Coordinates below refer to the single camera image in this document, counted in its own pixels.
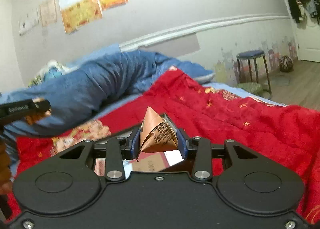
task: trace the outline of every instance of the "wall mural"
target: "wall mural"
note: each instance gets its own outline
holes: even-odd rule
[[[263,41],[261,42],[261,46],[257,49],[263,50],[265,52],[269,72],[275,71],[279,68],[279,61],[280,57],[282,56],[288,55],[292,60],[298,59],[296,43],[293,37],[288,40],[288,37],[286,36],[280,44],[276,42],[272,43],[271,46],[268,46],[267,41]],[[240,82],[236,53],[232,50],[225,51],[223,48],[221,48],[221,53],[222,59],[218,60],[218,62],[214,64],[212,68],[216,73],[215,81],[226,83],[230,86],[235,86]],[[250,63],[252,69],[252,77],[255,81],[255,68],[253,60],[251,60]],[[265,65],[262,57],[257,58],[257,68],[259,77],[263,77],[266,75]],[[240,71],[241,80],[246,80],[247,82],[249,82],[250,76],[247,61],[240,61]]]

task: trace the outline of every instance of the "zebra print ball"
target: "zebra print ball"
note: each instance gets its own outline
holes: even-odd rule
[[[293,61],[289,56],[282,56],[280,58],[280,71],[288,73],[293,70]]]

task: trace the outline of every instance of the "yellow star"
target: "yellow star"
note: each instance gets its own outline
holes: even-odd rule
[[[240,105],[240,109],[241,109],[242,107],[247,107],[247,103],[244,103],[243,105]]]

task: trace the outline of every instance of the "white door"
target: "white door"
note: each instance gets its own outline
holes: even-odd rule
[[[285,0],[285,2],[289,11],[288,1]],[[298,47],[298,58],[320,62],[320,26],[317,21],[309,16],[300,24],[292,20],[292,30]]]

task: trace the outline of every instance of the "blue comforter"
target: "blue comforter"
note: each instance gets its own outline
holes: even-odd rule
[[[5,126],[5,139],[12,141],[17,135],[57,136],[99,112],[104,102],[145,92],[172,65],[192,78],[212,73],[198,64],[137,50],[105,55],[39,86],[4,94],[0,103],[41,97],[49,100],[52,107],[52,116],[32,126],[24,120]]]

